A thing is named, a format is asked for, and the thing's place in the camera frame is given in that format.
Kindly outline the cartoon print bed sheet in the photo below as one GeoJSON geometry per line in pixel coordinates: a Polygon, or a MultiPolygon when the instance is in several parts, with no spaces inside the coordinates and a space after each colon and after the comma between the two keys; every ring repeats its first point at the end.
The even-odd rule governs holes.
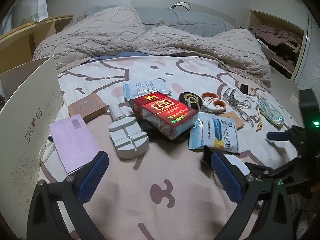
{"type": "MultiPolygon", "coordinates": [[[[282,113],[285,128],[296,124],[271,94],[255,85],[244,95],[240,79],[223,71],[218,63],[201,57],[134,56],[83,64],[58,75],[64,106],[58,119],[68,117],[67,106],[90,94],[105,104],[117,103],[132,115],[123,85],[148,80],[164,82],[173,98],[182,92],[201,95],[233,90],[240,100],[255,102],[257,94],[270,100],[282,113]]],[[[169,140],[150,132],[147,152],[121,160],[108,128],[110,113],[88,123],[110,165],[85,209],[106,239],[214,239],[236,208],[214,180],[212,170],[201,163],[202,152],[188,148],[188,135],[169,140]]]]}

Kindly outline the blue white flat sachet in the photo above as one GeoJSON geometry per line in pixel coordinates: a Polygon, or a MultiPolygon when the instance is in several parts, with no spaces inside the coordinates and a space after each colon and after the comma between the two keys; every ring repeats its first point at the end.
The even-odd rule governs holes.
{"type": "Polygon", "coordinates": [[[150,93],[160,92],[162,94],[171,94],[163,80],[148,80],[134,83],[124,83],[124,98],[129,101],[150,93]]]}

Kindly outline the wooden square coaster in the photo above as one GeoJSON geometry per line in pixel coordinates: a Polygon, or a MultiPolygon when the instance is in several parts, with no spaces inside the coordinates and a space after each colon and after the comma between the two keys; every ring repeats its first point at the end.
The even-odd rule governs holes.
{"type": "Polygon", "coordinates": [[[244,127],[244,122],[238,117],[238,115],[234,111],[221,113],[219,116],[223,116],[225,118],[232,118],[235,121],[236,129],[239,130],[244,127]]]}

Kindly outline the pink booklet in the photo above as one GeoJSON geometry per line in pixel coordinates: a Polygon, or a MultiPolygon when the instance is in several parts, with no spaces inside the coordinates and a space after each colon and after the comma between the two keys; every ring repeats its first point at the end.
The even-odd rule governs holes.
{"type": "Polygon", "coordinates": [[[77,114],[49,125],[50,133],[67,174],[91,162],[100,151],[81,115],[77,114]]]}

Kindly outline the red cigarette carton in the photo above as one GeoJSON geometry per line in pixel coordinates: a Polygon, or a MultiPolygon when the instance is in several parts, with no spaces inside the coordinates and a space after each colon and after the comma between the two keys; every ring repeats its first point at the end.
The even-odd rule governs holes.
{"type": "Polygon", "coordinates": [[[135,115],[150,123],[170,140],[190,129],[198,111],[163,93],[153,92],[129,100],[135,115]]]}

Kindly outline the blue floral drawstring pouch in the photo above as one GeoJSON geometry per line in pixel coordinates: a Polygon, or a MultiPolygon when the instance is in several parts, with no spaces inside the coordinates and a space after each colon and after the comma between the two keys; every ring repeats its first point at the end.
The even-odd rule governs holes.
{"type": "Polygon", "coordinates": [[[264,116],[268,122],[276,126],[276,128],[282,128],[284,126],[284,117],[281,113],[264,97],[260,96],[253,88],[250,90],[257,96],[256,107],[258,113],[258,124],[256,131],[260,131],[263,127],[261,117],[264,116]]]}

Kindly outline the white watch repair block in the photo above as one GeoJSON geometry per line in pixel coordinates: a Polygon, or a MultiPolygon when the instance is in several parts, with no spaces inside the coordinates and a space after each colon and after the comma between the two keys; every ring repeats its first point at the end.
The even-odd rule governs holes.
{"type": "Polygon", "coordinates": [[[135,159],[149,148],[149,137],[134,117],[117,120],[108,130],[120,159],[135,159]]]}

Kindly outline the white shoe box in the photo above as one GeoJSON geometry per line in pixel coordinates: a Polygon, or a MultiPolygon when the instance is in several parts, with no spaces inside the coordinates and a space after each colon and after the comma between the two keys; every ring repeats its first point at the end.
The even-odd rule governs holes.
{"type": "Polygon", "coordinates": [[[30,61],[1,74],[1,214],[25,239],[41,151],[63,105],[54,59],[30,61]]]}

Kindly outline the brown square box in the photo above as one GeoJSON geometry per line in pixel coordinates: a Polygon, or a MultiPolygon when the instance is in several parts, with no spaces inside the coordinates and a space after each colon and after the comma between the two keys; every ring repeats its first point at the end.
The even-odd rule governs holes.
{"type": "Polygon", "coordinates": [[[85,123],[106,113],[106,104],[97,94],[86,96],[70,104],[67,108],[70,116],[80,114],[85,123]]]}

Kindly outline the blue white medicine pouch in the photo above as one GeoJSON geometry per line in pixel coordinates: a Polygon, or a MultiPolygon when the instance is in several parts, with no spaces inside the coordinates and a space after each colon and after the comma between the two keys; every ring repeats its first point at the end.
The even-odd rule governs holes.
{"type": "Polygon", "coordinates": [[[215,114],[198,113],[195,124],[190,130],[189,149],[202,150],[204,146],[238,154],[239,143],[235,120],[215,114]]]}

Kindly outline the beige fluffy blanket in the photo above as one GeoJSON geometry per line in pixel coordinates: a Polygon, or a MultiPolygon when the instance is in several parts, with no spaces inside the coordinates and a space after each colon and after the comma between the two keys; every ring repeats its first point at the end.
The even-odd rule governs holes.
{"type": "Polygon", "coordinates": [[[147,30],[131,6],[105,9],[45,38],[35,48],[33,60],[53,56],[57,73],[62,73],[94,57],[127,51],[216,60],[225,70],[271,90],[271,67],[248,30],[202,37],[173,28],[161,18],[147,30]]]}

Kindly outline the grey pillow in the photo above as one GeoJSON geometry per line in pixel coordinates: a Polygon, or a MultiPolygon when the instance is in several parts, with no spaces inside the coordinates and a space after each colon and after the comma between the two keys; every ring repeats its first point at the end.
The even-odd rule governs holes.
{"type": "Polygon", "coordinates": [[[175,29],[202,37],[212,37],[234,29],[222,18],[204,12],[155,7],[135,7],[135,10],[146,30],[153,28],[160,19],[175,29]]]}

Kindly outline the black binder clip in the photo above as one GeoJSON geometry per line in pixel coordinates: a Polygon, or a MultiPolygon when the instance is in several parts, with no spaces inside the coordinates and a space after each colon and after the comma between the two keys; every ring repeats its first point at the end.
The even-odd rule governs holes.
{"type": "Polygon", "coordinates": [[[241,91],[243,94],[248,95],[248,85],[247,85],[247,84],[241,84],[241,85],[240,85],[240,91],[241,91]]]}

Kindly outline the wooden bedside shelf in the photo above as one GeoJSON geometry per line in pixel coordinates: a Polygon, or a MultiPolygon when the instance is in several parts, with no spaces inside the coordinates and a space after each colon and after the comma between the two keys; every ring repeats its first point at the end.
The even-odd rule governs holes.
{"type": "Polygon", "coordinates": [[[1,73],[33,59],[35,48],[46,38],[69,25],[73,15],[49,17],[30,22],[1,35],[1,73]]]}

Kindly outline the wooden wardrobe with clothes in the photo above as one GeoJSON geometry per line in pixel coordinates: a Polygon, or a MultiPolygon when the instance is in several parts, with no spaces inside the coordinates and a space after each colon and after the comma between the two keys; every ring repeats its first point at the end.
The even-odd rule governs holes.
{"type": "Polygon", "coordinates": [[[293,79],[302,61],[306,31],[279,17],[251,11],[248,30],[262,45],[271,67],[293,79]]]}

